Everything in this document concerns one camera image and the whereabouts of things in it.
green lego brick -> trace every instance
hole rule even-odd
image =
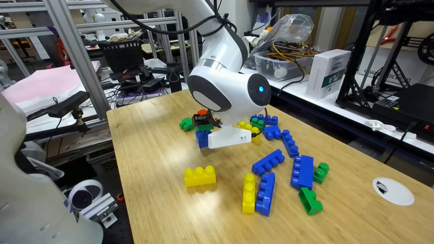
[[[207,124],[198,124],[198,128],[196,129],[212,129],[214,125],[211,123],[207,123]]]
[[[316,193],[307,186],[301,186],[298,197],[309,215],[317,214],[322,209],[322,203],[316,199]]]
[[[249,120],[249,123],[253,125],[253,127],[257,127],[260,131],[263,129],[263,127],[265,125],[265,121],[263,119],[257,119],[257,117],[252,117]]]
[[[313,174],[313,180],[318,184],[322,184],[326,173],[328,173],[328,163],[326,162],[320,162],[320,165],[317,165],[317,167],[314,169],[314,174]]]
[[[189,116],[187,117],[183,117],[180,121],[179,121],[179,127],[184,131],[188,131],[188,129],[192,129],[193,128],[193,121]]]

blue lego brick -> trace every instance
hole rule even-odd
[[[290,135],[288,129],[283,129],[280,132],[280,138],[283,140],[283,144],[286,147],[287,154],[294,158],[299,155],[298,146],[295,144],[295,140]]]
[[[267,125],[263,128],[263,134],[268,140],[278,139],[280,138],[280,128],[279,125]]]
[[[265,124],[276,125],[279,123],[278,116],[269,116],[269,115],[264,116],[263,113],[256,113],[256,115],[252,115],[249,120],[252,120],[252,117],[263,119]]]
[[[196,129],[195,138],[198,140],[199,147],[207,147],[207,135],[210,134],[210,129]]]
[[[301,154],[294,158],[292,173],[290,178],[290,185],[299,189],[306,186],[311,189],[313,184],[313,157]]]
[[[273,171],[265,173],[260,177],[255,209],[259,211],[261,215],[269,215],[273,193],[273,181]]]
[[[252,165],[252,171],[257,176],[261,176],[271,167],[275,167],[278,163],[284,161],[284,155],[280,148],[273,150],[272,153],[264,155]]]

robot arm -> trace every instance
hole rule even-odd
[[[145,13],[172,7],[188,18],[189,25],[215,14],[206,0],[104,0],[126,13]],[[263,109],[271,97],[268,81],[260,74],[238,73],[246,58],[242,40],[215,17],[198,26],[206,36],[198,64],[188,77],[192,97],[221,119],[221,128],[208,135],[208,147],[248,142],[249,132],[231,125]]]

wooden table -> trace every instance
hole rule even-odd
[[[242,178],[252,162],[280,140],[198,148],[193,131],[177,123],[199,105],[187,90],[108,110],[126,207],[135,242],[432,242],[434,192],[416,180],[269,106],[301,150],[326,161],[314,184],[324,209],[307,215],[288,185],[291,159],[272,169],[276,182],[269,216],[241,212]],[[185,167],[211,163],[215,186],[187,189]],[[386,176],[415,193],[408,207],[378,196],[371,181]]]

pink object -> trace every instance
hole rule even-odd
[[[92,66],[96,70],[100,62],[94,60]],[[36,70],[2,90],[2,94],[28,115],[54,104],[52,97],[62,101],[77,90],[84,90],[84,86],[75,68],[61,66]]]

